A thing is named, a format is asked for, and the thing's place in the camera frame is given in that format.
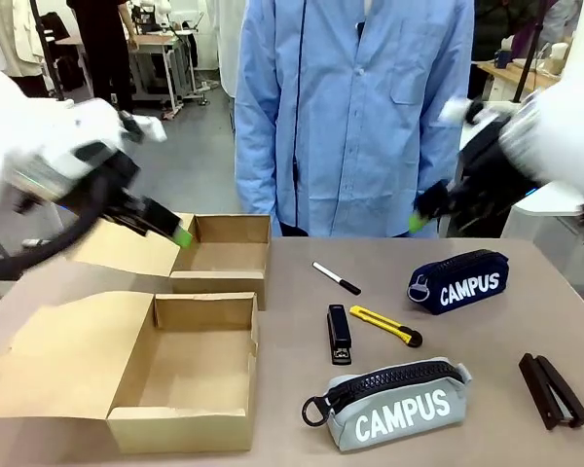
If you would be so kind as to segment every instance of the black zipper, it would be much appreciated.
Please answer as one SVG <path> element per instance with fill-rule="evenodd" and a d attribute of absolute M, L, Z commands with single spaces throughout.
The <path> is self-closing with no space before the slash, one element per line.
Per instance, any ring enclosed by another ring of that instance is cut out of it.
<path fill-rule="evenodd" d="M 471 251 L 469 253 L 464 253 L 462 255 L 454 256 L 453 258 L 442 261 L 429 269 L 425 274 L 423 274 L 422 280 L 426 283 L 441 274 L 454 274 L 463 269 L 476 266 L 483 261 L 486 261 L 490 257 L 502 257 L 506 259 L 501 253 L 497 253 L 491 250 L 477 250 Z"/>
<path fill-rule="evenodd" d="M 344 408 L 357 401 L 365 399 L 379 392 L 397 389 L 404 386 L 424 384 L 444 377 L 451 377 L 463 383 L 463 377 L 450 363 L 441 360 L 412 363 L 401 367 L 378 370 L 362 377 L 354 377 L 331 388 L 322 397 L 312 397 L 303 406 L 303 420 L 309 426 L 321 426 L 329 419 L 329 414 L 340 413 Z M 322 419 L 311 421 L 307 410 L 315 404 Z"/>

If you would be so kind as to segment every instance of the open cardboard box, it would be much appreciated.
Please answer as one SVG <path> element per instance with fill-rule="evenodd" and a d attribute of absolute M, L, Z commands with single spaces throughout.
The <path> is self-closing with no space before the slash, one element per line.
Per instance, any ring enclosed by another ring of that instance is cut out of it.
<path fill-rule="evenodd" d="M 123 453 L 247 450 L 255 294 L 44 307 L 0 357 L 0 417 L 106 419 Z"/>
<path fill-rule="evenodd" d="M 269 216 L 178 214 L 193 235 L 180 248 L 159 235 L 141 236 L 99 221 L 70 252 L 73 261 L 170 277 L 178 294 L 255 292 L 266 309 L 266 280 L 271 244 Z"/>

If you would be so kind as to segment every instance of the person in black clothing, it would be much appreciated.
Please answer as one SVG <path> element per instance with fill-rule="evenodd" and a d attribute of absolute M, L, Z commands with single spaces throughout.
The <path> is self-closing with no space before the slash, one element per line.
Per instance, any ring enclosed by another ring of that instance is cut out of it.
<path fill-rule="evenodd" d="M 67 6 L 74 11 L 78 21 L 89 59 L 93 94 L 111 102 L 112 82 L 120 110 L 132 113 L 134 105 L 129 83 L 128 46 L 138 49 L 138 43 L 127 1 L 67 0 Z M 128 42 L 122 20 L 128 30 Z"/>
<path fill-rule="evenodd" d="M 493 60 L 502 39 L 517 34 L 536 17 L 538 0 L 476 0 L 473 61 Z M 469 78 L 470 99 L 485 90 L 487 72 L 472 65 Z"/>

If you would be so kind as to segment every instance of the zipper pull ring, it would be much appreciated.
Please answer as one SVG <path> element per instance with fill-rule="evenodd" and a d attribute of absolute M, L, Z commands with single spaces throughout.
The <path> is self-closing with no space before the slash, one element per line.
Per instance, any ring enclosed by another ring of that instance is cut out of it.
<path fill-rule="evenodd" d="M 322 415 L 322 418 L 318 421 L 311 421 L 308 418 L 308 409 L 310 408 L 311 404 L 314 404 L 315 407 L 320 412 L 320 414 Z M 307 425 L 315 428 L 315 427 L 324 425 L 327 422 L 327 420 L 329 419 L 330 413 L 331 413 L 331 406 L 329 405 L 329 401 L 326 397 L 311 397 L 303 405 L 303 410 L 301 411 L 301 417 L 303 418 L 303 421 Z"/>
<path fill-rule="evenodd" d="M 418 276 L 418 280 L 416 281 L 416 283 L 409 287 L 409 289 L 407 290 L 407 295 L 409 296 L 409 299 L 411 299 L 412 302 L 415 302 L 416 304 L 421 304 L 428 300 L 428 297 L 430 297 L 430 289 L 426 285 L 427 283 L 428 281 L 426 280 L 424 275 L 421 274 Z M 415 292 L 416 295 L 422 294 L 422 298 L 414 297 L 413 292 Z"/>

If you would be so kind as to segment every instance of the person in blue shirt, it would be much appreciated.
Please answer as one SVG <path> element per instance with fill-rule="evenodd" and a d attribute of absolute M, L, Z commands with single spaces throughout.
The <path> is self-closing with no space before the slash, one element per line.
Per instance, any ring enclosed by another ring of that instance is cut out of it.
<path fill-rule="evenodd" d="M 391 237 L 455 176 L 474 0 L 249 0 L 236 180 L 275 234 Z M 436 236 L 427 226 L 417 236 Z"/>

